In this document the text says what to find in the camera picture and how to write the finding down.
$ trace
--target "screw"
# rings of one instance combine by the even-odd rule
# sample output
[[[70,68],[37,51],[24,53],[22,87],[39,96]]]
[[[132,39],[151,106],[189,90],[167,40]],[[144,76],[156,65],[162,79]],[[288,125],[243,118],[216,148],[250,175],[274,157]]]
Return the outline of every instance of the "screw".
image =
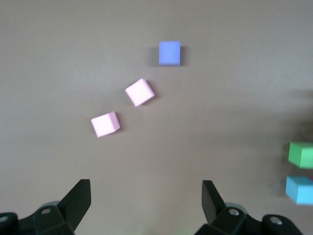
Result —
[[[271,218],[269,218],[270,221],[273,223],[273,224],[276,224],[276,225],[282,225],[283,222],[277,218],[276,216],[272,216]]]
[[[4,222],[4,221],[7,220],[8,218],[9,218],[8,216],[0,217],[0,223]]]
[[[51,210],[49,208],[44,209],[41,211],[41,214],[49,214],[51,212]]]
[[[231,215],[235,215],[235,216],[238,216],[240,213],[239,213],[239,211],[237,211],[236,209],[230,209],[229,210],[229,213],[231,214]]]

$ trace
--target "cyan block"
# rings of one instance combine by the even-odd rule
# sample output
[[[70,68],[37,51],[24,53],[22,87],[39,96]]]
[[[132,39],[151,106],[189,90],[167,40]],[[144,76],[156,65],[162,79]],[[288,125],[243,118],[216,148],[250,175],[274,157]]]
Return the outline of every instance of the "cyan block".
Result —
[[[297,205],[313,205],[313,181],[306,176],[288,176],[286,195]]]
[[[160,65],[180,65],[180,41],[163,41],[159,44]]]
[[[288,161],[299,168],[313,169],[313,143],[291,142]]]

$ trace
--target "cube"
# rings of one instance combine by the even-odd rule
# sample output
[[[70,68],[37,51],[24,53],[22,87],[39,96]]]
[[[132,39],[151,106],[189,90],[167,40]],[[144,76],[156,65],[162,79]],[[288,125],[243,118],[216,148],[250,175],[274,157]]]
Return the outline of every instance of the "cube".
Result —
[[[155,96],[148,82],[144,78],[136,81],[130,87],[126,88],[125,91],[135,107],[143,104]]]
[[[159,43],[160,65],[180,65],[180,41],[163,41]]]
[[[313,181],[306,176],[288,176],[286,195],[297,205],[313,205]]]
[[[313,169],[313,143],[291,142],[288,161],[299,168]]]
[[[115,111],[91,119],[92,126],[99,138],[117,131],[120,128]]]

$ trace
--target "purple-blue block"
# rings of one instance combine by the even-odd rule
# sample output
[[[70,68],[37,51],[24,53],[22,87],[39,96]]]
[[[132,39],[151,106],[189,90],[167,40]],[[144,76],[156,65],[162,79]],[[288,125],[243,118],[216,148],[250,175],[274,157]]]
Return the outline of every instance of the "purple-blue block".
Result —
[[[180,41],[163,41],[159,44],[160,65],[180,65]]]
[[[286,195],[297,205],[313,205],[313,181],[306,176],[288,176]]]

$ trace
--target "light blue cube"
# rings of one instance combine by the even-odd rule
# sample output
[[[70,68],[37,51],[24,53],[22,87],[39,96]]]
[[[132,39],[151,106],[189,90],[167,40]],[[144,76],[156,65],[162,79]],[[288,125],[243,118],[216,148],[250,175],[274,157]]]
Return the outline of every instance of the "light blue cube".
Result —
[[[180,41],[163,41],[159,44],[160,65],[180,65]]]
[[[306,176],[288,176],[286,195],[297,205],[313,205],[313,180]]]

